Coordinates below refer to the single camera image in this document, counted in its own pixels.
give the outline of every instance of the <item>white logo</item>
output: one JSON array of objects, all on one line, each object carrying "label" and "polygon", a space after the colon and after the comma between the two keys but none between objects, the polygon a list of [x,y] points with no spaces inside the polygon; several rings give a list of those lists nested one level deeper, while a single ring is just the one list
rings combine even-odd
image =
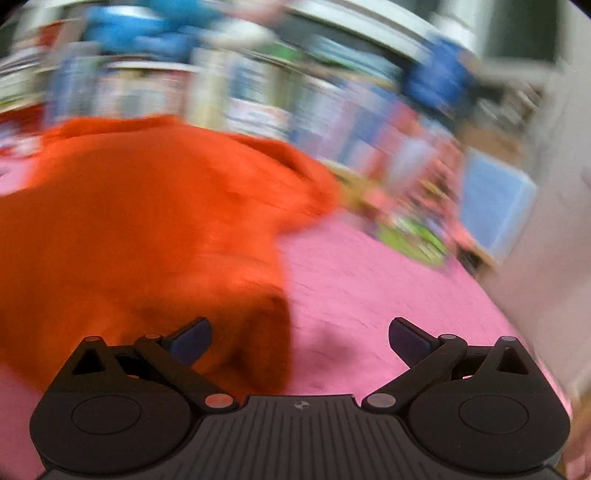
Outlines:
[{"label": "white logo", "polygon": [[310,406],[310,404],[306,400],[300,400],[294,403],[294,407],[300,411],[304,411]]}]

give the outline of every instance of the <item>pink mat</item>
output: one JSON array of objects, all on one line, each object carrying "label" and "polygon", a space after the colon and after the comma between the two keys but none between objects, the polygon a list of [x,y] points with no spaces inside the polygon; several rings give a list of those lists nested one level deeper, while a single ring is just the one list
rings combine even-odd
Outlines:
[{"label": "pink mat", "polygon": [[[434,271],[337,219],[282,239],[281,249],[294,330],[289,394],[353,393],[360,400],[405,371],[388,346],[395,316],[473,345],[516,334],[456,261]],[[33,479],[42,467],[27,423],[39,395],[9,372],[0,378],[0,470],[11,465],[9,473]]]}]

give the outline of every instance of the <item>white wall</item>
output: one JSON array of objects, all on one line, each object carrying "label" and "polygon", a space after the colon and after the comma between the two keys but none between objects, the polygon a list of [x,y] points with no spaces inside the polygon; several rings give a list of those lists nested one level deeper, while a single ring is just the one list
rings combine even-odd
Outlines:
[{"label": "white wall", "polygon": [[570,394],[591,386],[591,21],[572,4],[564,75],[535,152],[542,188],[485,290]]}]

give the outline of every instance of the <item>orange cloth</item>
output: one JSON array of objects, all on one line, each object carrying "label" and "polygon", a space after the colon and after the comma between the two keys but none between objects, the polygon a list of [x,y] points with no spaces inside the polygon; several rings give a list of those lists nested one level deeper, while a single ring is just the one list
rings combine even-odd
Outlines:
[{"label": "orange cloth", "polygon": [[274,241],[333,210],[330,173],[278,141],[171,116],[45,134],[29,188],[0,198],[0,362],[46,388],[87,335],[167,335],[200,315],[194,368],[243,398],[280,393],[290,320]]}]

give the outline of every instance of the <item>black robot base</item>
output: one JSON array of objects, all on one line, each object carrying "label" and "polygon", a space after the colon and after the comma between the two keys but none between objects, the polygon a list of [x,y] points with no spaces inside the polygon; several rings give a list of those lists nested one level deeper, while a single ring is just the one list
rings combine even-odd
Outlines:
[{"label": "black robot base", "polygon": [[519,340],[469,346],[403,318],[410,369],[368,395],[252,396],[240,406],[189,366],[197,319],[133,346],[87,337],[39,402],[43,480],[559,480],[569,417]]}]

